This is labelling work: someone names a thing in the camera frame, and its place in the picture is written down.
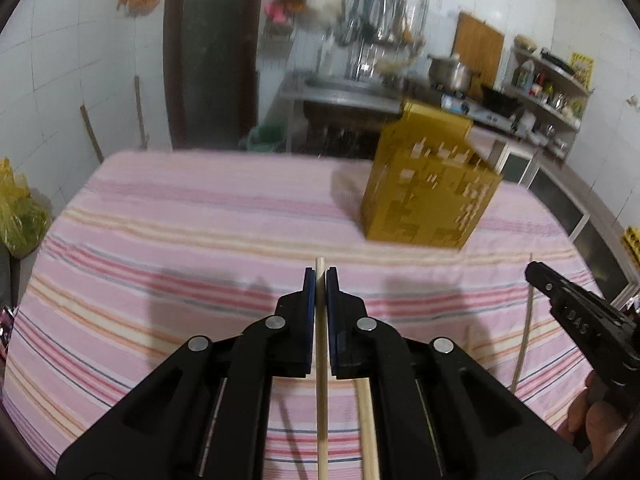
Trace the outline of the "right human hand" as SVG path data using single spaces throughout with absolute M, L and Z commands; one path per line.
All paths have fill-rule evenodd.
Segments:
M 591 446 L 592 459 L 588 465 L 589 469 L 597 466 L 605 458 L 627 426 L 627 419 L 608 402 L 588 402 L 596 379 L 598 375 L 592 370 L 585 379 L 585 389 L 570 404 L 566 419 L 556 430 L 570 443 L 574 442 L 579 430 L 585 430 Z

